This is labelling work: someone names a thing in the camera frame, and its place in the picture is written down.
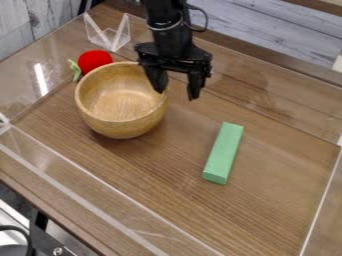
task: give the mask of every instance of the green rectangular block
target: green rectangular block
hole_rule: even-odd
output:
[[[243,127],[223,123],[203,171],[203,179],[224,185],[241,144]]]

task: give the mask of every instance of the bowl rim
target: bowl rim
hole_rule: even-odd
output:
[[[107,120],[107,119],[103,119],[103,118],[99,118],[96,115],[92,114],[92,112],[86,108],[86,106],[83,105],[82,103],[82,100],[80,100],[80,88],[84,84],[84,81],[86,79],[96,72],[99,71],[100,69],[103,68],[107,68],[110,66],[118,66],[118,65],[135,65],[135,66],[139,66],[139,63],[138,62],[134,62],[134,61],[120,61],[120,62],[114,62],[114,63],[110,63],[107,65],[103,65],[100,67],[98,67],[96,69],[94,69],[83,78],[82,80],[79,81],[78,85],[76,85],[76,89],[75,89],[75,101],[76,101],[76,105],[79,107],[79,109],[82,110],[83,113],[86,113],[88,116],[91,116],[94,119],[99,120],[99,121],[103,121],[103,122],[110,122],[110,123],[126,123],[126,122],[132,122],[132,121],[138,121],[143,118],[146,118],[147,116],[150,116],[154,111],[156,109],[159,109],[162,107],[162,105],[164,104],[164,102],[167,101],[167,96],[168,96],[168,87],[167,89],[164,90],[163,94],[164,94],[164,97],[163,97],[163,100],[160,101],[160,103],[156,105],[156,107],[152,109],[152,111],[150,113],[147,113],[146,115],[143,115],[142,117],[139,118],[135,118],[135,119],[127,119],[127,120]]]

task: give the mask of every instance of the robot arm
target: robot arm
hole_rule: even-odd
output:
[[[154,42],[135,46],[139,63],[155,90],[162,93],[168,84],[167,71],[188,76],[188,98],[199,98],[206,78],[211,76],[212,55],[192,42],[187,0],[144,0],[147,25]]]

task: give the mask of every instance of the black cable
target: black cable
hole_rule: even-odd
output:
[[[33,248],[32,248],[32,240],[27,234],[27,232],[16,227],[16,226],[11,226],[11,225],[7,225],[7,226],[0,226],[0,231],[17,231],[27,239],[27,254],[25,256],[32,256],[33,255]]]
[[[202,29],[196,29],[196,28],[191,27],[191,26],[184,22],[186,27],[187,27],[188,29],[191,29],[192,31],[195,31],[195,32],[204,32],[204,31],[207,30],[207,28],[208,28],[208,15],[207,15],[206,11],[204,11],[203,9],[200,9],[199,7],[191,5],[191,4],[186,4],[186,6],[187,6],[187,8],[188,8],[190,10],[200,11],[200,12],[203,13],[203,15],[204,15],[204,18],[206,18],[206,24],[204,24],[204,27],[203,27]]]

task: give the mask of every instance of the wooden bowl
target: wooden bowl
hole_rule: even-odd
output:
[[[166,114],[167,93],[155,92],[135,62],[108,64],[88,73],[78,84],[75,99],[87,125],[115,139],[140,136]]]

